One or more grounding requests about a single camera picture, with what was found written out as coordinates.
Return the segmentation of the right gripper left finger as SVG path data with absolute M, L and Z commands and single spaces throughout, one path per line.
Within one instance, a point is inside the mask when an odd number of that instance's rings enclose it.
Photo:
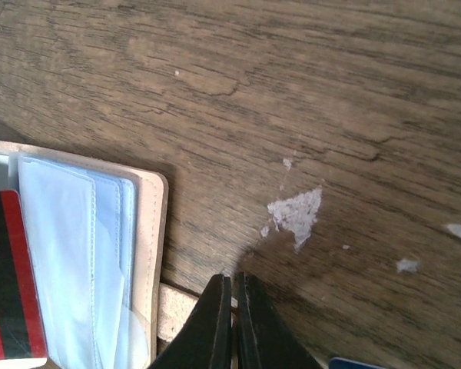
M 150 368 L 229 368 L 231 344 L 231 279 L 216 274 L 181 331 Z

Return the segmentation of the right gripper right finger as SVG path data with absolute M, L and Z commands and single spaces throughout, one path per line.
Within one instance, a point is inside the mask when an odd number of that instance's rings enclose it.
M 320 368 L 278 314 L 261 281 L 237 275 L 239 368 Z

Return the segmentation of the beige leather card holder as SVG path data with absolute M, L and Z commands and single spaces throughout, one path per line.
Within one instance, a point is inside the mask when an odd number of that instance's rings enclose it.
M 195 299 L 160 282 L 168 184 L 153 171 L 0 141 L 18 193 L 48 358 L 42 367 L 146 368 Z

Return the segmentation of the red card black stripe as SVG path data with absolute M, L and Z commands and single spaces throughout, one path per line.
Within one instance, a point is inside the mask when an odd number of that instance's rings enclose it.
M 19 196 L 0 191 L 0 368 L 41 367 L 47 358 Z

